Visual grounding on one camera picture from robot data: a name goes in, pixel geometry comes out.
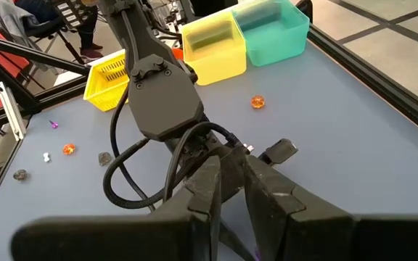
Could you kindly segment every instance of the orange bead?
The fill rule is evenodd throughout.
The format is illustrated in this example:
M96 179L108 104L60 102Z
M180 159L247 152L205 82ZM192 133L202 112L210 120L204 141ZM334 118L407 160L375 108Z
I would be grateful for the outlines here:
M75 151L75 145L73 145L73 144L66 144L66 145L64 145L64 149L62 149L62 152L63 152L65 155L70 155L70 154L72 154L74 151Z
M260 95L256 95L253 98L251 98L251 105L253 106L254 109L260 109L264 107L265 103L266 102L264 101L264 97Z

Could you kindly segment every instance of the person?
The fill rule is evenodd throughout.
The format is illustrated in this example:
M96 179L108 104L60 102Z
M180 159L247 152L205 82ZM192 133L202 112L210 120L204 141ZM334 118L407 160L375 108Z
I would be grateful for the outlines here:
M56 9L48 0L14 0L16 6L31 13L40 22L53 21L59 18ZM80 55L88 59L99 59L102 54L102 46L93 43L93 33L98 20L98 7L87 7L89 17L82 25L75 28L81 39Z

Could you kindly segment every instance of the yellow basket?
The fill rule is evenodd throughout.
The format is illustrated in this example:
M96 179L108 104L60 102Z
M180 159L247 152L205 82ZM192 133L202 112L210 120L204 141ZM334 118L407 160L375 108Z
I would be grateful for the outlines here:
M83 99L103 112L114 109L129 81L125 70L125 51L121 51L117 56L91 67Z

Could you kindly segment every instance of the chair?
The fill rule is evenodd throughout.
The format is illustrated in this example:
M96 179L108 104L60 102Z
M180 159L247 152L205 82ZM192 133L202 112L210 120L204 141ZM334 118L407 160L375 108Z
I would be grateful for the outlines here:
M36 38L51 38L53 34L57 33L59 37L64 41L65 46L73 55L75 60L81 65L84 65L85 62L81 59L78 52L73 48L72 44L67 41L65 36L62 34L63 30L67 30L64 20L61 17L58 17L56 20L43 22L39 25L31 25L30 27L25 26L25 34L28 37L36 37Z

